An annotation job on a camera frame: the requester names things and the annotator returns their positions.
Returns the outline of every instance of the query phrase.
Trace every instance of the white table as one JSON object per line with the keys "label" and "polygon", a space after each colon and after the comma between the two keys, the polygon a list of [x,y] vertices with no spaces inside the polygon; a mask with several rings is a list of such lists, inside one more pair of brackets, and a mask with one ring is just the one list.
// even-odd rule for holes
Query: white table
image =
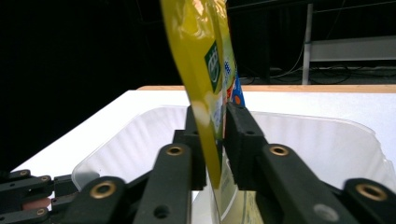
{"label": "white table", "polygon": [[[244,93],[249,110],[356,121],[374,130],[388,160],[396,161],[396,93],[255,90]],[[188,104],[184,91],[127,91],[15,170],[69,175],[133,117],[159,105]]]}

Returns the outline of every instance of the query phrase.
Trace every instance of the dark wall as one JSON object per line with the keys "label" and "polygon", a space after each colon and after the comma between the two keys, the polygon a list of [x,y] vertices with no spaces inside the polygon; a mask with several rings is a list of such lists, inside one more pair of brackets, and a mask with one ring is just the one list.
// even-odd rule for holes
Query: dark wall
{"label": "dark wall", "polygon": [[[134,1],[0,2],[0,170],[125,91],[180,84],[175,68],[162,66],[172,58],[159,61],[161,53],[145,45],[134,10]],[[166,43],[163,30],[156,32]]]}

